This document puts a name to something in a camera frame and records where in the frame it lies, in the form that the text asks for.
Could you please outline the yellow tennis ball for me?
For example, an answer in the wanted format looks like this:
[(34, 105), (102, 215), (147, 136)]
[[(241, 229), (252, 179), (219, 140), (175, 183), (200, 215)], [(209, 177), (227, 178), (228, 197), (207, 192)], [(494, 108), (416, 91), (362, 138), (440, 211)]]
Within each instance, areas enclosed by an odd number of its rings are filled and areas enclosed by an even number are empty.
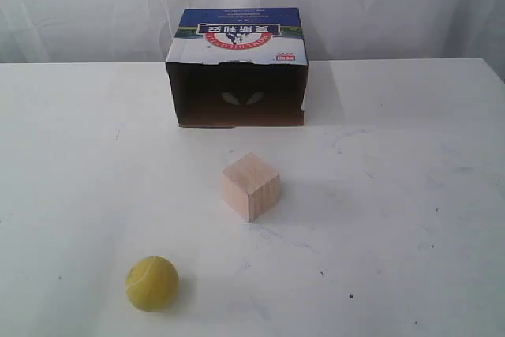
[(145, 312), (164, 310), (174, 300), (178, 288), (179, 275), (175, 266), (160, 256), (139, 260), (125, 281), (130, 303)]

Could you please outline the white backdrop curtain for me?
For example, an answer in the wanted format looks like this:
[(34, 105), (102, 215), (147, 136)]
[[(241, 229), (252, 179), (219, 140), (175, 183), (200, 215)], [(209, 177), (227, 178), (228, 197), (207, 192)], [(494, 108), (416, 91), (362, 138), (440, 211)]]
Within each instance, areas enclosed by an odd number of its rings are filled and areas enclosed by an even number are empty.
[(504, 57), (504, 0), (1, 0), (1, 57), (162, 61), (184, 9), (225, 7), (297, 7), (313, 60)]

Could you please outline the blue white cardboard box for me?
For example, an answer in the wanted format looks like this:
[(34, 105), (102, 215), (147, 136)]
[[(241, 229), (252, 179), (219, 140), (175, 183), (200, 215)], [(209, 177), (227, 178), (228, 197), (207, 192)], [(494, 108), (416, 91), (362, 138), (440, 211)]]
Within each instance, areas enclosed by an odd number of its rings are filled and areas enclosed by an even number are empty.
[(183, 128), (305, 121), (309, 61), (295, 7), (185, 9), (166, 71)]

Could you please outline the wooden cube block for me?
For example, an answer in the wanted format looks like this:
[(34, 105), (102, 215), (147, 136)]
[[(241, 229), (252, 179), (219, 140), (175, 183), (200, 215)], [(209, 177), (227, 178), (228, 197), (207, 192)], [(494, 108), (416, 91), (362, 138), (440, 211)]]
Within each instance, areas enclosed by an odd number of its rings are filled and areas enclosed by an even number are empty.
[(279, 172), (253, 153), (224, 168), (222, 184), (223, 199), (247, 223), (252, 223), (280, 199)]

